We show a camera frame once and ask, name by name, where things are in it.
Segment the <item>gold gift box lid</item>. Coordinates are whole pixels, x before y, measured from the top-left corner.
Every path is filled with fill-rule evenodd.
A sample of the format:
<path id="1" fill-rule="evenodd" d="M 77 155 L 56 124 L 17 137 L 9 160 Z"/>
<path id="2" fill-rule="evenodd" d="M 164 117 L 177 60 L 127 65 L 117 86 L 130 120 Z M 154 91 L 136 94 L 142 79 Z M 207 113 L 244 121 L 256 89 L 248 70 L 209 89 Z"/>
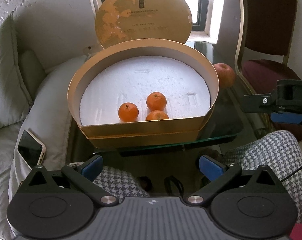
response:
<path id="1" fill-rule="evenodd" d="M 96 12 L 95 30 L 103 48 L 143 38 L 185 43 L 192 15 L 185 0 L 105 0 Z"/>

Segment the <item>maroon padded chair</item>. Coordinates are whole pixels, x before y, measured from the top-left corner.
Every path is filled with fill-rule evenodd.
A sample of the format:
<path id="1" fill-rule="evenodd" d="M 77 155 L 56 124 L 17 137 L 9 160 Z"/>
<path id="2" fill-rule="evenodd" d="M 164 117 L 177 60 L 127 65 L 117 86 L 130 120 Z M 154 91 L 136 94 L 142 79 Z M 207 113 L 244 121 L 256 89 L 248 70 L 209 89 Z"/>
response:
<path id="1" fill-rule="evenodd" d="M 297 0 L 242 0 L 243 33 L 237 68 L 250 94 L 276 92 L 278 80 L 301 80 L 287 65 Z M 273 113 L 283 113 L 282 109 Z M 267 127 L 291 132 L 302 141 L 302 125 L 272 122 Z"/>

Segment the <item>red apple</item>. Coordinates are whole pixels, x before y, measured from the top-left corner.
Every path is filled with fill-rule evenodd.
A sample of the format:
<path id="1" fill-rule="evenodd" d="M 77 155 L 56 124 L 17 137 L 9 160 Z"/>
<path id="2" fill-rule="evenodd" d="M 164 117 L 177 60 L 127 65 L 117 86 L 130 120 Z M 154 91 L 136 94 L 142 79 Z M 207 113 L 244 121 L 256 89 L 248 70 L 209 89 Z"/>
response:
<path id="1" fill-rule="evenodd" d="M 216 63 L 213 66 L 218 75 L 220 88 L 224 89 L 232 87 L 236 80 L 236 74 L 233 68 L 225 63 Z"/>

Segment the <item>gold gift box base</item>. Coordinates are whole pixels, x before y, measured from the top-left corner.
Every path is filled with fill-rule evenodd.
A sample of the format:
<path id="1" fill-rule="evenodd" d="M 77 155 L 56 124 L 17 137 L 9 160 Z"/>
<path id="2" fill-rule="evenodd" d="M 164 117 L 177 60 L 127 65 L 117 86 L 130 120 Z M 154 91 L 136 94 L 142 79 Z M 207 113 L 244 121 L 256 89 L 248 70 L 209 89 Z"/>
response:
<path id="1" fill-rule="evenodd" d="M 162 56 L 183 62 L 204 80 L 210 93 L 211 106 L 203 116 L 166 120 L 123 122 L 83 126 L 80 103 L 89 83 L 107 67 L 122 60 L 140 56 Z M 68 87 L 69 111 L 78 127 L 97 148 L 119 148 L 189 142 L 211 118 L 219 92 L 217 73 L 210 60 L 201 52 L 179 42 L 162 39 L 127 41 L 111 46 L 87 60 L 74 74 Z"/>

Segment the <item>white foam insert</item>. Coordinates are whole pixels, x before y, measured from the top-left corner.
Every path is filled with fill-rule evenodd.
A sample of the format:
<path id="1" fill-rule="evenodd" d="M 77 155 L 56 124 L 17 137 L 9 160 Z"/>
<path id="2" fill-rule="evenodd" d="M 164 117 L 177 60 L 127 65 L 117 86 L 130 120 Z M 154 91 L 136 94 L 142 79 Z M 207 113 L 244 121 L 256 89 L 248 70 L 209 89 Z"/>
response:
<path id="1" fill-rule="evenodd" d="M 211 104 L 205 80 L 190 66 L 162 56 L 140 56 L 117 62 L 100 72 L 87 86 L 80 103 L 83 126 L 117 124 L 118 109 L 125 102 L 139 109 L 145 120 L 146 100 L 152 92 L 167 99 L 171 119 L 205 115 Z"/>

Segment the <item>orange tangerine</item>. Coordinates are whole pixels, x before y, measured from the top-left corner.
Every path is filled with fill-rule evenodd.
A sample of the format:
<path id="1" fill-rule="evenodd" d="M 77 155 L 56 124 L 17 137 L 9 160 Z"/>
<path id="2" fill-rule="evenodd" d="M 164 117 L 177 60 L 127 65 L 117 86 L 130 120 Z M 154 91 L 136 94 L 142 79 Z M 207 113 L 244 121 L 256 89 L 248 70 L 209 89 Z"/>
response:
<path id="1" fill-rule="evenodd" d="M 146 117 L 146 121 L 166 120 L 166 119 L 169 119 L 169 116 L 164 111 L 160 111 L 160 110 L 151 111 Z"/>
<path id="2" fill-rule="evenodd" d="M 123 122 L 134 122 L 138 116 L 139 109 L 131 102 L 123 103 L 118 109 L 118 117 Z"/>
<path id="3" fill-rule="evenodd" d="M 146 104 L 151 111 L 163 111 L 167 105 L 167 99 L 160 92 L 152 92 L 148 95 Z"/>

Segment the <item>grey upright cushion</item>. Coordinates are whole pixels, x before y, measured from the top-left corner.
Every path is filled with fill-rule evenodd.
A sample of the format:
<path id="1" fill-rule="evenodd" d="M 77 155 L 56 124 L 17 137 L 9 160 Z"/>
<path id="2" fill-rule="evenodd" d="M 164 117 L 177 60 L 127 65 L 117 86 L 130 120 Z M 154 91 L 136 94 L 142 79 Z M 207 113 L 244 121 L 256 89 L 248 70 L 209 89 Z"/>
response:
<path id="1" fill-rule="evenodd" d="M 13 13 L 0 26 L 0 129 L 26 118 L 33 100 L 18 65 Z"/>

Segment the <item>smartphone with beige case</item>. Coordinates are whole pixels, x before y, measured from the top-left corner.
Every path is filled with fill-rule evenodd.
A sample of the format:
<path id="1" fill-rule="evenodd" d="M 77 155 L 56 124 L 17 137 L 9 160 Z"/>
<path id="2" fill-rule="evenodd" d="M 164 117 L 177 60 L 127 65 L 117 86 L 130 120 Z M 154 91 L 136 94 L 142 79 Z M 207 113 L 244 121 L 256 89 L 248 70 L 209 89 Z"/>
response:
<path id="1" fill-rule="evenodd" d="M 30 168 L 42 165 L 46 146 L 33 133 L 25 129 L 18 142 L 17 151 Z"/>

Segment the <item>houndstooth trouser left leg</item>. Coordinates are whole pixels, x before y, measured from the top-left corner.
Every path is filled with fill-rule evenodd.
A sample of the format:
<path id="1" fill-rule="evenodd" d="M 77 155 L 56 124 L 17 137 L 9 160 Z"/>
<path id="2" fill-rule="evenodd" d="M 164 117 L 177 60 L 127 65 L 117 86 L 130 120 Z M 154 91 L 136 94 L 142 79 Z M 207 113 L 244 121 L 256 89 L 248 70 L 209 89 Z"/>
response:
<path id="1" fill-rule="evenodd" d="M 80 171 L 84 162 L 73 163 L 78 172 L 95 185 L 123 202 L 125 197 L 149 197 L 131 173 L 104 166 L 102 160 L 95 160 Z"/>

